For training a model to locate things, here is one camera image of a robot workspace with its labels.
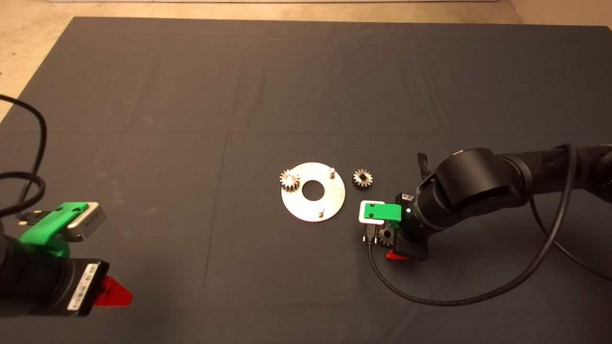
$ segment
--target red plastic piece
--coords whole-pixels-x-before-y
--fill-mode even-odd
[[[110,276],[104,277],[102,289],[94,301],[94,306],[127,307],[132,303],[134,294]]]
[[[408,257],[396,255],[395,253],[393,253],[393,250],[390,250],[389,252],[387,252],[387,259],[388,260],[410,260],[410,258]]]

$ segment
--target label sticker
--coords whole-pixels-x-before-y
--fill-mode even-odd
[[[76,286],[75,293],[68,303],[68,310],[78,310],[81,307],[81,303],[87,294],[91,280],[94,278],[95,272],[98,269],[98,264],[87,264],[85,271],[81,276],[81,280]]]

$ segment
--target center hole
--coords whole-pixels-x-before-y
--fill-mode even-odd
[[[323,197],[325,193],[325,189],[323,189],[323,185],[318,181],[308,181],[304,186],[302,186],[302,193],[304,197],[311,201],[318,201]]]

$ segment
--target gear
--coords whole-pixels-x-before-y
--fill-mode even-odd
[[[363,168],[358,169],[353,173],[353,186],[355,186],[359,190],[365,190],[372,185],[374,179],[372,178],[372,174],[368,170],[364,170]]]
[[[280,181],[280,186],[285,191],[295,191],[300,186],[300,176],[295,173],[293,170],[285,170],[278,177]]]
[[[381,228],[378,230],[378,243],[384,247],[393,246],[393,231],[390,228]]]

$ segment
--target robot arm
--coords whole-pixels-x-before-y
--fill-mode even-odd
[[[612,146],[578,148],[576,152],[573,188],[612,201]],[[432,234],[469,217],[523,206],[534,195],[560,192],[567,165],[563,148],[499,155],[474,148],[453,154],[425,177],[414,197],[404,193],[396,197],[402,212],[394,252],[427,259],[427,239]]]

